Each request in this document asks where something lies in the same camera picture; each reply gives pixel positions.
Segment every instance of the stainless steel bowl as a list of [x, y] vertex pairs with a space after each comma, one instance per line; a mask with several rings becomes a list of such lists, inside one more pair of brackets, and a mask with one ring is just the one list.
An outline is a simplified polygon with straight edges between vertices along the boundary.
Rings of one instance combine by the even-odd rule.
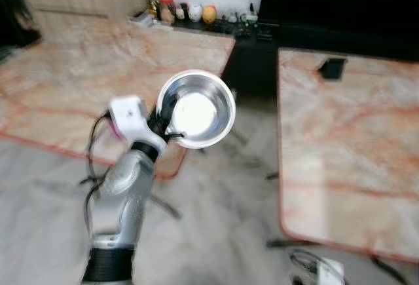
[[170, 133], [184, 133], [177, 142], [200, 149], [222, 140], [236, 118], [236, 103], [227, 85], [214, 74], [187, 70], [172, 77], [162, 88], [156, 103], [160, 113], [166, 96], [177, 96]]

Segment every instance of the marble table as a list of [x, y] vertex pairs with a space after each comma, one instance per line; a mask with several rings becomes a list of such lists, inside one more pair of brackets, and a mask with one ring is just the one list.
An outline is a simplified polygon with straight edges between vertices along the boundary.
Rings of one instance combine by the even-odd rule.
[[[228, 37], [58, 19], [43, 22], [54, 33], [0, 67], [0, 137], [75, 157], [84, 156], [94, 119], [112, 97], [135, 94], [151, 110], [171, 76], [185, 69], [219, 75], [234, 46]], [[111, 164], [126, 147], [101, 127], [94, 156]], [[185, 153], [170, 144], [156, 175], [174, 177]]]
[[280, 221], [290, 237], [419, 261], [419, 64], [280, 50]]

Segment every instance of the tiled floor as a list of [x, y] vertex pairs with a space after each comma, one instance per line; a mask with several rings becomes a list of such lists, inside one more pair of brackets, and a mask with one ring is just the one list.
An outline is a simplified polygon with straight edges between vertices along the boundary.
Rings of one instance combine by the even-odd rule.
[[[308, 276], [289, 250], [267, 250], [280, 237], [273, 100], [244, 99], [234, 132], [205, 153], [189, 151], [178, 177], [153, 192], [182, 213], [180, 221], [150, 202], [135, 258], [136, 284], [278, 285]], [[78, 284], [88, 243], [82, 219], [83, 161], [0, 141], [0, 284]], [[367, 257], [326, 248], [351, 285], [392, 285]], [[410, 283], [417, 266], [394, 263]]]

